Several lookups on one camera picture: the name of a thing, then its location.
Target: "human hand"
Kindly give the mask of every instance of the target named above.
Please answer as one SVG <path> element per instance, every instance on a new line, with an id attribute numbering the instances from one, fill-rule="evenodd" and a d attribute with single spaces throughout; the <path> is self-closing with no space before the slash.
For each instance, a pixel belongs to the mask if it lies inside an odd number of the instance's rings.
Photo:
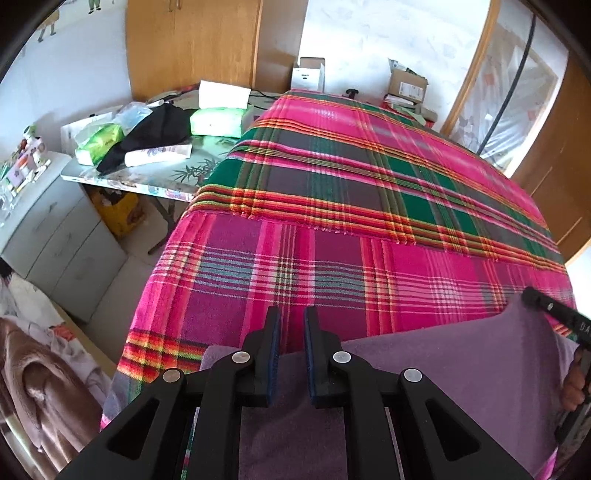
<path id="1" fill-rule="evenodd" d="M 574 353 L 574 360 L 570 364 L 569 374 L 564 379 L 560 402 L 566 411 L 575 411 L 585 401 L 583 389 L 585 387 L 585 376 L 581 370 L 581 358 L 583 352 L 581 347 Z"/>

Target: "bed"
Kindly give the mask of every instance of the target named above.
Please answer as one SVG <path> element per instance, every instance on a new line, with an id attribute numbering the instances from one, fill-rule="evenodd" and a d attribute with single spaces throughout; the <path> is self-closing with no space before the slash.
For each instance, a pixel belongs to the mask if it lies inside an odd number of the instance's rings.
<path id="1" fill-rule="evenodd" d="M 287 353 L 303 348 L 309 305 L 346 341 L 491 317 L 525 286 L 574 306 L 545 221 L 512 181 L 411 119 L 288 92 L 170 238 L 103 426 L 163 370 L 197 371 L 208 346 L 239 346 L 270 305 Z"/>

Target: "table leg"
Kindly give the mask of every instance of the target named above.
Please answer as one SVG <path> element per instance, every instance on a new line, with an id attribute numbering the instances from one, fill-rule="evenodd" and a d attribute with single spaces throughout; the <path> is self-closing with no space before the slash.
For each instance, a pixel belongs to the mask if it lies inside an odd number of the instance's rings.
<path id="1" fill-rule="evenodd" d="M 156 210 L 158 210 L 158 213 L 162 216 L 162 218 L 164 220 L 166 220 L 166 224 L 167 224 L 166 236 L 160 242 L 158 242 L 156 245 L 154 245 L 152 248 L 150 248 L 150 250 L 148 250 L 148 255 L 152 255 L 156 250 L 158 250 L 159 248 L 161 248 L 163 245 L 166 244 L 166 242 L 170 238 L 170 235 L 172 235 L 172 233 L 174 232 L 174 229 L 177 226 L 177 221 L 174 219 L 174 200 L 168 199 L 168 210 L 167 210 L 160 203 L 160 200 L 158 200 L 158 197 L 148 196 L 148 198 L 150 199 L 150 202 L 152 202 L 152 204 L 156 207 Z"/>

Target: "green tissue package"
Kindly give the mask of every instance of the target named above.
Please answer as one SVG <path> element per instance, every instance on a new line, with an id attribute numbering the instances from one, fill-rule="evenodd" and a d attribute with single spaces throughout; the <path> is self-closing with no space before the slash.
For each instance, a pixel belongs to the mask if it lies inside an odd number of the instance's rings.
<path id="1" fill-rule="evenodd" d="M 247 110 L 242 108 L 204 108 L 191 116 L 193 135 L 240 138 L 242 117 Z"/>
<path id="2" fill-rule="evenodd" d="M 76 150 L 78 163 L 89 167 L 98 165 L 111 147 L 124 137 L 123 129 L 119 125 L 106 124 Z"/>

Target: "white box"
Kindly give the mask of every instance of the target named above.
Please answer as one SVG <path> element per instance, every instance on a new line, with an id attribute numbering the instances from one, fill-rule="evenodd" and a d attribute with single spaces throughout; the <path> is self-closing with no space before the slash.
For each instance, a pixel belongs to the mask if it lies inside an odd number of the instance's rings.
<path id="1" fill-rule="evenodd" d="M 324 59 L 317 57 L 302 57 L 299 63 L 294 63 L 291 75 L 291 88 L 324 92 Z"/>

